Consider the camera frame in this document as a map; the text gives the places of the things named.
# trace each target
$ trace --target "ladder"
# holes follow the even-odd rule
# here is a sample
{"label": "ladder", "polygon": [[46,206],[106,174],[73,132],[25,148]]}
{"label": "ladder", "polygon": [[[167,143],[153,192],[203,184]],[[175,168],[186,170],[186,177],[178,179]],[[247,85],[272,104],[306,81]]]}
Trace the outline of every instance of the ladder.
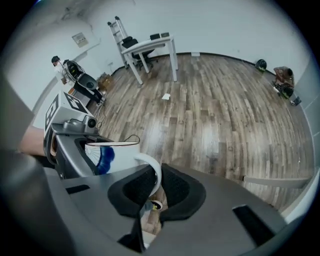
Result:
{"label": "ladder", "polygon": [[108,22],[107,24],[110,28],[111,34],[112,34],[114,41],[116,43],[116,46],[119,50],[119,54],[121,56],[123,65],[127,69],[128,68],[127,61],[126,61],[125,57],[121,54],[121,52],[123,51],[121,44],[122,44],[122,40],[127,38],[128,35],[127,35],[127,32],[126,32],[124,25],[122,24],[120,18],[118,16],[115,16],[114,18],[115,18],[115,22]]}

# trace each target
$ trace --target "table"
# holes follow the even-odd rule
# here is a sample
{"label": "table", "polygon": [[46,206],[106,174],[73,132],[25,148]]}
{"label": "table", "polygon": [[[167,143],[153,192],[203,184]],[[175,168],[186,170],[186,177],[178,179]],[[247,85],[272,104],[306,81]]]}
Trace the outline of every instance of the table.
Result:
{"label": "table", "polygon": [[167,46],[169,50],[169,55],[170,55],[170,61],[171,61],[171,68],[172,68],[172,76],[173,76],[173,81],[177,81],[177,70],[178,70],[178,59],[177,59],[177,53],[176,53],[176,46],[175,46],[175,40],[174,36],[170,35],[167,37],[161,37],[158,39],[154,40],[146,40],[139,42],[133,46],[131,46],[128,49],[125,49],[124,51],[121,52],[121,54],[124,56],[125,60],[129,64],[132,72],[135,75],[135,78],[138,80],[139,84],[142,85],[143,82],[138,74],[138,71],[133,63],[132,56],[131,54],[139,54],[142,64],[144,66],[145,72],[149,73],[149,69],[147,67],[147,63],[142,55],[143,52],[153,50],[156,48],[160,48],[163,46]]}

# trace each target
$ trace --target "white mug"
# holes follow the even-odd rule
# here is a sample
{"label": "white mug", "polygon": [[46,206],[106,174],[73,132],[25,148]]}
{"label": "white mug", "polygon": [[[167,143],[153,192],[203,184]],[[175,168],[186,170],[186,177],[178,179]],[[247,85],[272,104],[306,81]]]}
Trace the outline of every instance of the white mug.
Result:
{"label": "white mug", "polygon": [[150,194],[160,187],[162,173],[157,160],[147,154],[140,153],[139,142],[102,142],[85,145],[85,154],[99,170],[99,174],[110,174],[137,167],[139,161],[151,165],[156,174],[156,183]]}

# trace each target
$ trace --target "white paper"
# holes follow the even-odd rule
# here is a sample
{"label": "white paper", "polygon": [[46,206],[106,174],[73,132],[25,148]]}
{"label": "white paper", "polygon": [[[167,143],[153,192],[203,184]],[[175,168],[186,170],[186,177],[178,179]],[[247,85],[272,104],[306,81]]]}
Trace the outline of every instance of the white paper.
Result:
{"label": "white paper", "polygon": [[169,93],[166,93],[165,95],[163,95],[163,97],[162,97],[162,99],[163,100],[169,100],[169,98],[170,98],[170,94]]}

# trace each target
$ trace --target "white shirt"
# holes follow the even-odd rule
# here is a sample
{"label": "white shirt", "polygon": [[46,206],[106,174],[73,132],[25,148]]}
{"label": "white shirt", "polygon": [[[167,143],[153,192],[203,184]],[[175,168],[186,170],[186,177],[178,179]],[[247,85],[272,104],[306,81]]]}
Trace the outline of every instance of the white shirt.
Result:
{"label": "white shirt", "polygon": [[58,79],[58,81],[61,80],[62,78],[65,78],[67,84],[73,87],[75,85],[75,82],[71,81],[67,76],[66,70],[62,66],[63,63],[64,63],[64,60],[61,59],[59,63],[54,67],[55,76]]}

